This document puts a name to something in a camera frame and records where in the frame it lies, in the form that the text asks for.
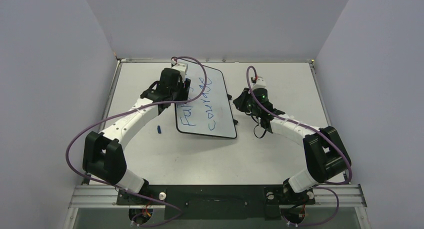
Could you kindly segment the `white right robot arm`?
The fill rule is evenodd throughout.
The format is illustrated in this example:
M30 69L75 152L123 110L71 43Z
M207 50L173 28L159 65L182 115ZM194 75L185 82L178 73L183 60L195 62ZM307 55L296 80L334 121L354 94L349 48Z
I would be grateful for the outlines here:
M287 202L294 203L310 188L352 171L351 159L334 127L315 127L290 118L274 108L265 88L245 88L233 103L266 132L284 136L303 148L306 167L283 182L282 196Z

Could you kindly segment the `black-framed whiteboard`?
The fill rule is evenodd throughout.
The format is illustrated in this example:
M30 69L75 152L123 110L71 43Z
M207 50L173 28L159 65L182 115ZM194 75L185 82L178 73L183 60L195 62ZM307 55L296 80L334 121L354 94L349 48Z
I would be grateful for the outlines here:
M183 134L236 139L237 131L223 73L215 68L188 62L186 78L191 80L190 103L175 106L176 129Z

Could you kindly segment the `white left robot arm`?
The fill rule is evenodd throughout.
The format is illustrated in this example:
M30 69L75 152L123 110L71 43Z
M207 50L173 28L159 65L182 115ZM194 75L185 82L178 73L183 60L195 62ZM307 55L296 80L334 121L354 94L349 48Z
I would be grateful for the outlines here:
M191 81L185 77L187 70L186 63L164 68L160 79L140 95L128 114L101 132L90 132L85 138L82 168L110 185L130 191L129 197L136 204L145 203L149 182L128 168L124 150L171 103L188 99Z

